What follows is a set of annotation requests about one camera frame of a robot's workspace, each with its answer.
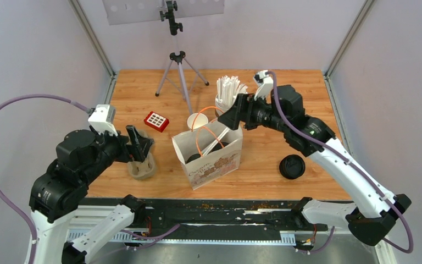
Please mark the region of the kraft paper takeout bag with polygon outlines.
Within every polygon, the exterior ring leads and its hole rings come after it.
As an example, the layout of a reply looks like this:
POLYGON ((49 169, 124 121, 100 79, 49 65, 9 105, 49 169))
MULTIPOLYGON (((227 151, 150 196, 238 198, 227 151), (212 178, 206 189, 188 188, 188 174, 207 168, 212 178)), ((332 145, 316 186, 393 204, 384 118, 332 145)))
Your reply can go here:
POLYGON ((186 160, 195 153, 201 154, 225 128, 216 118, 193 131, 184 131, 171 138, 175 153, 193 190, 239 169, 242 155, 243 131, 230 130, 222 139, 229 144, 206 156, 186 164, 186 160))

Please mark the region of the single white straw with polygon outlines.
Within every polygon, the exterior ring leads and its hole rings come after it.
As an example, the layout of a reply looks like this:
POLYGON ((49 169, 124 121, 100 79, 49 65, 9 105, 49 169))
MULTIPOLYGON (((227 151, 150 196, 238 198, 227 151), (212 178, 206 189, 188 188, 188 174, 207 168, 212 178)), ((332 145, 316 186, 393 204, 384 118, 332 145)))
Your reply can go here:
POLYGON ((216 146, 220 146, 220 149, 223 149, 225 147, 225 144, 222 142, 222 139, 224 136, 230 131, 229 128, 225 128, 218 136, 214 136, 214 140, 204 148, 204 150, 201 151, 201 156, 206 156, 212 151, 218 150, 216 146))

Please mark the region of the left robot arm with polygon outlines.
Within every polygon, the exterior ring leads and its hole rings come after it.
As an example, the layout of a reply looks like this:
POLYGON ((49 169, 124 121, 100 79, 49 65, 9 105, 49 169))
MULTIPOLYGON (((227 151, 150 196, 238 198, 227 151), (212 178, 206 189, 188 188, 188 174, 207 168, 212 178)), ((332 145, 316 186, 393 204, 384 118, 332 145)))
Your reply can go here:
POLYGON ((29 205, 37 236, 30 241, 26 263, 89 263, 123 228, 145 223, 145 203, 127 195, 84 236, 66 239, 90 184, 114 162, 144 162, 149 156, 154 140, 133 125, 126 130, 126 135, 99 133, 94 128, 74 130, 57 145, 56 159, 31 188, 29 205))

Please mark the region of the black plastic cup lid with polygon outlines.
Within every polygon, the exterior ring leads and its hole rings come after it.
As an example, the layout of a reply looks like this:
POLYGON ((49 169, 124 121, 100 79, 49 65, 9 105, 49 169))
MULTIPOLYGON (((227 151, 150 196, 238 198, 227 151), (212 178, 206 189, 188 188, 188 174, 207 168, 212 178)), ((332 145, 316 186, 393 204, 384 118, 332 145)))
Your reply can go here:
POLYGON ((197 159, 199 159, 199 158, 201 158, 202 156, 199 154, 199 153, 195 153, 195 154, 192 154, 187 160, 186 160, 186 164, 188 164, 188 163, 190 163, 190 162, 192 162, 192 161, 194 161, 194 160, 197 160, 197 159))

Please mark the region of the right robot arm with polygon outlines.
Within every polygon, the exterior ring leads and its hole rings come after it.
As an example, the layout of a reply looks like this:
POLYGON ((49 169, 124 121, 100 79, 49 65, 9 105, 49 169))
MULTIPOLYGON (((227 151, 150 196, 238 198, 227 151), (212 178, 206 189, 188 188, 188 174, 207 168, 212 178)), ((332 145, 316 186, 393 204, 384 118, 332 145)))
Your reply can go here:
POLYGON ((359 241, 375 246, 411 205, 405 194, 394 194, 373 179, 346 151, 333 130, 321 119, 309 116, 303 98, 291 85, 279 86, 271 100, 241 93, 233 106, 218 117, 231 130, 258 126, 282 132, 285 141, 324 168, 350 195, 351 203, 322 202, 303 198, 292 214, 301 230, 312 224, 346 228, 359 241))

